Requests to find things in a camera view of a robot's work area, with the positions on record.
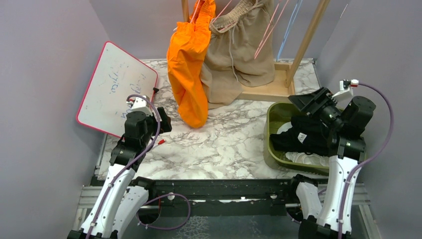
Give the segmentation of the olive green plastic basket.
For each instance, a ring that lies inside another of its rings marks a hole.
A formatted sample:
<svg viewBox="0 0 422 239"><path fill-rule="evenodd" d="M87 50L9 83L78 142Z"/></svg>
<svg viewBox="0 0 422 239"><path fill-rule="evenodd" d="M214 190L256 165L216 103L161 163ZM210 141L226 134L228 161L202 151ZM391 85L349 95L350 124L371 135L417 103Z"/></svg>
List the olive green plastic basket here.
<svg viewBox="0 0 422 239"><path fill-rule="evenodd" d="M284 151L274 149L270 135L280 134L290 129L293 116L305 115L290 103L278 102L269 107L264 129L264 162L272 169L328 176L329 168L327 166L293 162L287 158Z"/></svg>

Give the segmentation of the black shorts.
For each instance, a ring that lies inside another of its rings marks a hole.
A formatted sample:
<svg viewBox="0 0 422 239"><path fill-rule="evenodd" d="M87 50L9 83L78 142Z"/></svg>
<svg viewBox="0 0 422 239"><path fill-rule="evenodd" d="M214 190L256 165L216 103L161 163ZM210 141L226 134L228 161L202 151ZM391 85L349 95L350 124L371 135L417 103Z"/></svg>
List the black shorts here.
<svg viewBox="0 0 422 239"><path fill-rule="evenodd" d="M329 129L307 116L293 116L292 127L280 134L271 134L273 148L283 152L298 152L328 156Z"/></svg>

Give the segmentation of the white shorts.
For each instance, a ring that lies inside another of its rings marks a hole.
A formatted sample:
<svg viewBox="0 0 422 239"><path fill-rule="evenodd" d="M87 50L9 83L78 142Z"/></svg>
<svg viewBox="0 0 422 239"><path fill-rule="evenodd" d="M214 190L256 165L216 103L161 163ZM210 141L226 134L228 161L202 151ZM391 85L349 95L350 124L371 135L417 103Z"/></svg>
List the white shorts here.
<svg viewBox="0 0 422 239"><path fill-rule="evenodd" d="M329 158L317 154L306 154L303 152L286 152L285 158L294 163L324 167L329 166Z"/></svg>

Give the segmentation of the blue wire hanger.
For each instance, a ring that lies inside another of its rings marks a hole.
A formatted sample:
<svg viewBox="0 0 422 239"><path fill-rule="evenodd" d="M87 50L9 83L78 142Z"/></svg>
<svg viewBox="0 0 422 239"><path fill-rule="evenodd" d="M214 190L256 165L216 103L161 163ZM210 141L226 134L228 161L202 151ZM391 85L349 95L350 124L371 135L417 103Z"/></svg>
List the blue wire hanger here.
<svg viewBox="0 0 422 239"><path fill-rule="evenodd" d="M280 61L280 59L281 59L282 52L284 50L284 47L285 47L285 44L287 42L288 36L289 36L290 31L291 31L291 29L292 29L292 27L294 25L294 22L295 22L295 20L297 18L297 15L299 13L299 10L300 10L302 4L303 4L303 0L297 0L297 2L295 4L295 7L293 8L292 14L291 14L290 19L289 19L289 22L288 22L288 26L286 28L286 31L285 31L285 34L284 34L284 37L283 37L283 41L282 41L282 43L280 45L280 48L279 48L279 51L278 51L278 54L277 54L277 58L276 58L276 61L277 62Z"/></svg>

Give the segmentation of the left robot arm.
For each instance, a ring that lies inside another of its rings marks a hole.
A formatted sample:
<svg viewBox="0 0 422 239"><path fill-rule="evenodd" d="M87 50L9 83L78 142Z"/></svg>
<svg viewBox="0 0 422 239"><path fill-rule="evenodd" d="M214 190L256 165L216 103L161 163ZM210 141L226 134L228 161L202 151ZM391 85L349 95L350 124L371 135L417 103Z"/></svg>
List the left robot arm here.
<svg viewBox="0 0 422 239"><path fill-rule="evenodd" d="M156 200L155 182L136 177L140 163L158 135L172 130L163 107L130 112L124 134L112 150L104 185L88 217L69 239L119 239L143 204Z"/></svg>

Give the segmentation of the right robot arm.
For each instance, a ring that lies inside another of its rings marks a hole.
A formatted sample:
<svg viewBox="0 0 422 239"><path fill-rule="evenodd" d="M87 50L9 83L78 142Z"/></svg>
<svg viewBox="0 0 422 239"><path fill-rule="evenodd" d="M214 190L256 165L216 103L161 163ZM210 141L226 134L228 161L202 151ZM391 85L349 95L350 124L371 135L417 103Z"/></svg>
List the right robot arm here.
<svg viewBox="0 0 422 239"><path fill-rule="evenodd" d="M366 156L361 135L376 106L366 97L354 96L344 110L339 110L333 93L325 87L289 96L289 100L300 112L320 120L329 129L329 176L324 200L319 198L317 181L301 174L292 178L287 189L288 198L302 208L298 237L346 239L351 235L350 211L360 171L357 165Z"/></svg>

